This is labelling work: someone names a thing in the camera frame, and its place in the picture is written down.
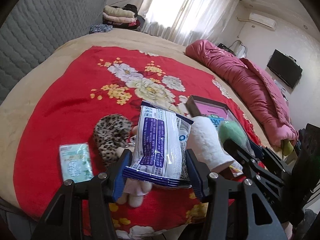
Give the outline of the green fluffy soft object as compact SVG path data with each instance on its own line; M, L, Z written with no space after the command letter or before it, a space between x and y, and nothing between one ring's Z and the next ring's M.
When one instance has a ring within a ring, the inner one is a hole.
M217 127L217 133L221 145L223 145L226 140L232 139L237 145L241 146L244 150L254 156L254 151L250 146L249 138L242 126L237 121L221 121Z

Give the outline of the green tissue pack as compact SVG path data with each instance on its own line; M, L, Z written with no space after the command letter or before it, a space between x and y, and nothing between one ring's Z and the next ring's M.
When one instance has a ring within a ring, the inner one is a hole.
M94 177L88 143L60 145L59 156L63 181L81 183Z

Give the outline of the teddy bear pink dress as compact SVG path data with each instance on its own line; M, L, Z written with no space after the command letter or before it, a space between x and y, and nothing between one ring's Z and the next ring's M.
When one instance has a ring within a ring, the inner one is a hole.
M152 184L127 178L124 191L116 201L118 204L128 203L129 206L136 208L142 205L144 196L152 189Z

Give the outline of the white towel roll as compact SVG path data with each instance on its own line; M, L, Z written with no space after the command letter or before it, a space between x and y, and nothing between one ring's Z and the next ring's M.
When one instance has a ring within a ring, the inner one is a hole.
M205 116L193 117L187 149L191 149L198 161L205 163L216 173L223 171L235 161L224 151L215 126Z

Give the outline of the leopard print scrunchie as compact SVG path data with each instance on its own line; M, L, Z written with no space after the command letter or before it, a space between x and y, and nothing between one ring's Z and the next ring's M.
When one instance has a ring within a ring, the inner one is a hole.
M119 160L129 145L131 129L132 122L120 114L107 115L95 125L93 139L105 167Z

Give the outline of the blue white wet wipes pack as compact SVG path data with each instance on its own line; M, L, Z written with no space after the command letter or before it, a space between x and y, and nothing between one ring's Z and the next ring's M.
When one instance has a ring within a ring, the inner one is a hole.
M141 103L132 163L123 175L164 187L191 187L185 151L193 120Z

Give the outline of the pink red quilt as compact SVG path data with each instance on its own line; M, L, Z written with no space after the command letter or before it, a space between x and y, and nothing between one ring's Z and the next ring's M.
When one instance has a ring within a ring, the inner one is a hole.
M265 70L207 40L193 42L186 47L185 54L228 83L261 124L272 146L279 147L286 140L296 144L298 132L291 123L289 107Z

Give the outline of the beige bed sheet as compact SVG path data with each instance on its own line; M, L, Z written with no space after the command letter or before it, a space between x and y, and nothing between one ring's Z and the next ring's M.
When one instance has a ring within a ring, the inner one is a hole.
M1 104L1 197L39 219L62 184L59 147L88 143L93 173L103 172L95 124L114 113L137 123L143 100L182 114L191 95L223 102L251 140L268 146L232 89L184 52L129 30L86 35L58 48Z

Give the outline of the white air conditioner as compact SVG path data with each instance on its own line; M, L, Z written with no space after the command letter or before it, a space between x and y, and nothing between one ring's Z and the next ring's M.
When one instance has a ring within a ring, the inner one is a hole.
M264 28L269 29L271 31L275 31L276 27L277 27L277 23L275 20L268 18L266 16L263 16L263 15L253 13L253 12L250 13L249 20L251 22L259 24L259 25L263 26Z

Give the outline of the white sheer curtain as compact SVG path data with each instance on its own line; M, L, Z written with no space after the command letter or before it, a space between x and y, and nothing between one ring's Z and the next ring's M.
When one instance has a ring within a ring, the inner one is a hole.
M240 0L143 0L142 32L187 46L196 40L215 42Z

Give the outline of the blue patterned cloth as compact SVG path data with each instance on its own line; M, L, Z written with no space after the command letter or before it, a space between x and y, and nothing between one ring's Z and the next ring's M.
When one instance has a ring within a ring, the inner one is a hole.
M89 34L95 34L95 33L108 33L113 30L113 27L111 25L106 24L96 24L92 25L89 29Z

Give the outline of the stack of folded blankets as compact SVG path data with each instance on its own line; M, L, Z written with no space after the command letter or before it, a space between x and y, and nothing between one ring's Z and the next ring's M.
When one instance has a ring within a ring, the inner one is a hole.
M139 30L141 25L137 7L132 4L126 4L122 8L106 5L103 10L103 23L128 30Z

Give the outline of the grey quilted headboard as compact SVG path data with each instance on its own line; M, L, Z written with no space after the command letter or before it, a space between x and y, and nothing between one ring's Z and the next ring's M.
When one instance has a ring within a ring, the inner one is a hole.
M1 26L1 100L59 46L103 20L107 0L19 0Z

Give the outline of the black wall television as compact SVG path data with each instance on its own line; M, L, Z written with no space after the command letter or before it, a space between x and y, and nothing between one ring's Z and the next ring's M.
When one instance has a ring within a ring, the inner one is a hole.
M302 77L303 70L296 63L296 60L276 49L274 50L267 67L291 89L294 89Z

